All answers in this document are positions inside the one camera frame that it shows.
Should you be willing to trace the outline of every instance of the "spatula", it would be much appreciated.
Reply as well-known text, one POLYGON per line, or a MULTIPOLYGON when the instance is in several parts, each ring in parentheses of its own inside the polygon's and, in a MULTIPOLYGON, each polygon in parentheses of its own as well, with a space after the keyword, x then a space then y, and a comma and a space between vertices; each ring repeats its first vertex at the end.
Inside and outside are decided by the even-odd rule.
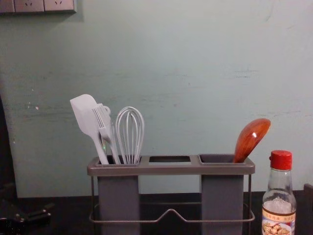
POLYGON ((80 95, 70 100, 79 128, 83 133, 90 136, 97 149, 101 164, 109 164, 108 159, 102 149, 99 139, 98 122, 92 109, 96 107, 97 102, 89 94, 80 95))

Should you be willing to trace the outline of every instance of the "power socket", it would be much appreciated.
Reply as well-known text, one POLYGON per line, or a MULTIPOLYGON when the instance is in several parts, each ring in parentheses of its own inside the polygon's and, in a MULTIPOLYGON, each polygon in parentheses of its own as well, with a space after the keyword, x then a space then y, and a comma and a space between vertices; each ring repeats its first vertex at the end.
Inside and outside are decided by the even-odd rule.
POLYGON ((15 12, 44 12, 44 0, 15 0, 15 12))
POLYGON ((0 14, 12 12, 15 12, 13 0, 0 0, 0 14))
POLYGON ((74 0, 44 0, 45 11, 74 11, 74 0))

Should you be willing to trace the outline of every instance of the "dark countertop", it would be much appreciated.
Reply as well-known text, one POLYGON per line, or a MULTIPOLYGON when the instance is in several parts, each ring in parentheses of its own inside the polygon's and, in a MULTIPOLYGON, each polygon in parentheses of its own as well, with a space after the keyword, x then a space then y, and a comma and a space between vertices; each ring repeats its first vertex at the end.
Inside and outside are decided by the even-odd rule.
MULTIPOLYGON (((251 235, 261 235, 262 197, 264 192, 252 193, 252 211, 256 219, 251 224, 251 235)), ((313 231, 313 211, 304 192, 294 192, 297 200, 296 235, 311 234, 313 231)), ((201 207, 199 194, 162 194, 141 196, 141 216, 157 218, 166 208, 175 208, 190 218, 199 219, 201 207), (155 205, 151 202, 167 201, 166 205, 155 205), (174 202, 194 202, 192 204, 178 205, 174 202)), ((60 198, 24 198, 15 202, 23 211, 32 212, 40 210, 48 203, 54 203, 51 211, 51 223, 47 227, 33 230, 28 235, 92 235, 93 225, 88 216, 91 210, 91 197, 60 197, 60 198)), ((175 215, 169 214, 157 225, 141 227, 142 234, 147 235, 200 235, 201 227, 198 224, 184 225, 175 215)))

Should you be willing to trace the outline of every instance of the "white fork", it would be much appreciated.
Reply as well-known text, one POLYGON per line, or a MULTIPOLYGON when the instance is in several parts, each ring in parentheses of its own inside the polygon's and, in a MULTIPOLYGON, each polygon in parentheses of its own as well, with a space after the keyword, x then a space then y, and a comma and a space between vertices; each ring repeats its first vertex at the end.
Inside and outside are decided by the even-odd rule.
POLYGON ((93 112, 98 120, 99 132, 103 140, 105 140, 109 145, 112 151, 112 156, 115 164, 121 164, 121 161, 118 157, 114 132, 112 131, 112 124, 110 118, 110 109, 107 106, 98 104, 96 108, 93 109, 93 112))

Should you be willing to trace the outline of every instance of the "glass bottle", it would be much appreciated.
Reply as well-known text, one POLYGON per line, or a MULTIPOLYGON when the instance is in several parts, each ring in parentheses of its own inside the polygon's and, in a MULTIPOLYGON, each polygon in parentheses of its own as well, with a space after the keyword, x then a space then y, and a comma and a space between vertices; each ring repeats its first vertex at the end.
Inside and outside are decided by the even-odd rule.
POLYGON ((268 189, 263 196, 262 234, 294 235, 296 200, 292 192, 292 153, 274 150, 270 156, 268 189))

